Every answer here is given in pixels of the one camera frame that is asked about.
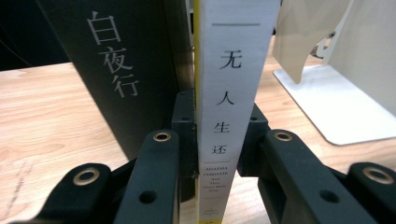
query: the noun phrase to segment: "chinese character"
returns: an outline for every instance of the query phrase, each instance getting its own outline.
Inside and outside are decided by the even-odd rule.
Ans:
[[[233,102],[231,102],[231,100],[228,98],[228,92],[227,91],[225,92],[223,100],[220,103],[216,104],[216,105],[221,105],[226,100],[227,100],[228,103],[230,103],[230,105],[233,105]]]
[[[107,47],[109,51],[107,52],[100,52],[99,54],[105,54],[105,64],[108,65],[108,68],[110,69],[111,74],[119,71],[121,68],[126,69],[126,70],[131,70],[133,66],[125,66],[124,63],[124,58],[125,56],[123,54],[118,55],[118,52],[125,51],[126,49],[119,49],[119,50],[114,50],[111,47]]]
[[[97,12],[93,11],[92,20],[87,19],[96,44],[101,45],[101,42],[111,40],[117,40],[118,42],[121,42],[114,18],[109,16],[107,18],[96,19],[97,14]]]
[[[213,146],[212,154],[224,154],[227,146]]]
[[[235,58],[242,58],[242,55],[239,56],[234,56],[234,53],[240,53],[241,50],[226,50],[224,51],[226,53],[230,53],[230,55],[227,56],[221,56],[221,58],[227,58],[228,62],[222,66],[220,69],[227,67],[228,65],[231,65],[231,68],[240,68],[242,66],[242,63],[239,63],[238,65],[235,64]]]
[[[137,92],[137,88],[136,88],[136,84],[139,83],[138,80],[136,81],[125,81],[122,80],[122,78],[128,78],[128,77],[121,77],[120,80],[117,80],[118,76],[115,77],[114,81],[117,80],[117,84],[116,84],[116,89],[114,91],[118,91],[121,98],[125,97],[125,92],[128,91],[130,93],[130,95],[132,96],[136,96],[138,94]]]
[[[218,123],[215,127],[215,133],[229,133],[228,127],[230,124],[225,124],[224,122]]]

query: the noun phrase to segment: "wooden table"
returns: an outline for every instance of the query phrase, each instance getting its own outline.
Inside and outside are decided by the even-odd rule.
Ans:
[[[256,97],[271,128],[297,133],[341,172],[356,161],[396,170],[396,139],[345,147],[326,142],[273,76],[279,68],[268,55]],[[115,169],[127,159],[73,64],[0,72],[0,222],[34,217],[60,179],[87,162]],[[235,175],[223,223],[270,223],[256,185],[256,178]],[[181,223],[194,223],[194,209],[194,200],[181,205]]]

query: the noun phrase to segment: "book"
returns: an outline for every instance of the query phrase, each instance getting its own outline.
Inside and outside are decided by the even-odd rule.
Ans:
[[[278,9],[275,0],[196,1],[199,224],[224,216]]]
[[[177,0],[39,0],[128,159],[191,87],[186,6]]]

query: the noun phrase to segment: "white book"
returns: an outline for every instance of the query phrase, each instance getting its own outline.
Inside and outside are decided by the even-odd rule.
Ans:
[[[218,224],[224,216],[279,5],[278,0],[195,5],[199,224]]]

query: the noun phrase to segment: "black book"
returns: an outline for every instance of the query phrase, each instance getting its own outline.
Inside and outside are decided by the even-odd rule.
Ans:
[[[185,2],[38,0],[129,159],[190,87]]]

